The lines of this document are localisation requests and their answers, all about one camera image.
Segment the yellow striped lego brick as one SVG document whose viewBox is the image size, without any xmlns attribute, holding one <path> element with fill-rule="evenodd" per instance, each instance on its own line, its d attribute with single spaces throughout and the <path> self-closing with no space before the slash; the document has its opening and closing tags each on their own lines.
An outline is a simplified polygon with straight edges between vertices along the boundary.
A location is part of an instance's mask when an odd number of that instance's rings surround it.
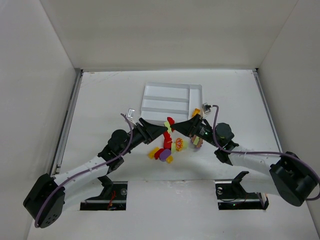
<svg viewBox="0 0 320 240">
<path fill-rule="evenodd" d="M 199 108 L 195 108 L 193 113 L 192 113 L 192 115 L 191 115 L 191 117 L 193 118 L 195 115 L 198 115 L 200 113 L 201 113 L 201 110 Z"/>
</svg>

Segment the light green lego piece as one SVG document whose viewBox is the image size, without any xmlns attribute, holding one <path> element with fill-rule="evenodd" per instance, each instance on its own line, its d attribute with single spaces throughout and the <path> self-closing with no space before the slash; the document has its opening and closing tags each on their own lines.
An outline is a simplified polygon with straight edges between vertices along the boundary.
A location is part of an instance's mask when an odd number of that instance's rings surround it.
<svg viewBox="0 0 320 240">
<path fill-rule="evenodd" d="M 167 128 L 167 132 L 170 134 L 173 130 L 171 128 L 171 125 L 168 121 L 164 122 L 164 126 Z"/>
</svg>

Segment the small red lego brick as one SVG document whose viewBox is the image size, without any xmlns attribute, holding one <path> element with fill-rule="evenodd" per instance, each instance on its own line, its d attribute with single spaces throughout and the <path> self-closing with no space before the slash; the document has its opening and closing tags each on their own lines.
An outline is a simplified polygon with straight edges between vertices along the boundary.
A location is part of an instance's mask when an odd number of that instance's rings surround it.
<svg viewBox="0 0 320 240">
<path fill-rule="evenodd" d="M 175 120 L 172 117 L 167 117 L 167 121 L 170 124 L 170 126 L 175 123 Z"/>
</svg>

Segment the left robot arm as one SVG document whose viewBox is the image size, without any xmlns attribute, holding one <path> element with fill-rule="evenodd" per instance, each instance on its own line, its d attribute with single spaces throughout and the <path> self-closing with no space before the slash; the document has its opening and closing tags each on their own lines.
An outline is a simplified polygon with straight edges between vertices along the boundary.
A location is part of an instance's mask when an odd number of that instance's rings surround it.
<svg viewBox="0 0 320 240">
<path fill-rule="evenodd" d="M 107 145 L 94 158 L 58 176 L 41 175 L 23 201 L 24 208 L 34 219 L 35 228 L 46 228 L 53 224 L 67 207 L 66 199 L 76 190 L 92 181 L 98 181 L 100 188 L 107 186 L 107 175 L 123 162 L 123 156 L 144 143 L 150 144 L 167 131 L 165 126 L 151 124 L 140 118 L 129 125 L 130 131 L 117 129 Z"/>
</svg>

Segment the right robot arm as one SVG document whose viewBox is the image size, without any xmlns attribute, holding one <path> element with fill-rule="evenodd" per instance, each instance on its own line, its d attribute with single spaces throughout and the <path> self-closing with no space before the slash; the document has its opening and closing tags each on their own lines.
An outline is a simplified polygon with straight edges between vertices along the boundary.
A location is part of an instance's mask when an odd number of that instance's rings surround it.
<svg viewBox="0 0 320 240">
<path fill-rule="evenodd" d="M 261 193 L 280 196 L 287 203 L 299 207 L 304 201 L 311 200 L 310 194 L 320 184 L 319 176 L 292 152 L 253 152 L 235 143 L 227 123 L 211 126 L 196 114 L 171 127 L 186 137 L 199 137 L 216 147 L 214 154 L 221 163 L 246 168 L 226 187 L 217 187 L 216 193 L 224 201 Z"/>
</svg>

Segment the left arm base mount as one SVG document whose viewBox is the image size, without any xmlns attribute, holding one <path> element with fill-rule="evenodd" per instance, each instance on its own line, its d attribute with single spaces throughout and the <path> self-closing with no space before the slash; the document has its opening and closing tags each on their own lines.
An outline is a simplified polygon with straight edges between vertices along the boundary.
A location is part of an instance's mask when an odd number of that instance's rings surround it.
<svg viewBox="0 0 320 240">
<path fill-rule="evenodd" d="M 112 181 L 107 176 L 98 178 L 103 189 L 80 203 L 81 211 L 125 211 L 127 208 L 128 182 Z"/>
</svg>

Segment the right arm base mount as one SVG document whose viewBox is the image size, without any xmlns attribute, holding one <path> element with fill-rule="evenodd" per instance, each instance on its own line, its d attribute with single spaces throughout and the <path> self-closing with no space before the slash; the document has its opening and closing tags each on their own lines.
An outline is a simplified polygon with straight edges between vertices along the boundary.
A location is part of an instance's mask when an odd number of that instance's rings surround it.
<svg viewBox="0 0 320 240">
<path fill-rule="evenodd" d="M 260 192 L 247 192 L 241 186 L 243 178 L 248 171 L 240 172 L 233 179 L 215 181 L 215 194 L 217 206 L 222 210 L 263 210 L 269 207 L 266 194 Z"/>
</svg>

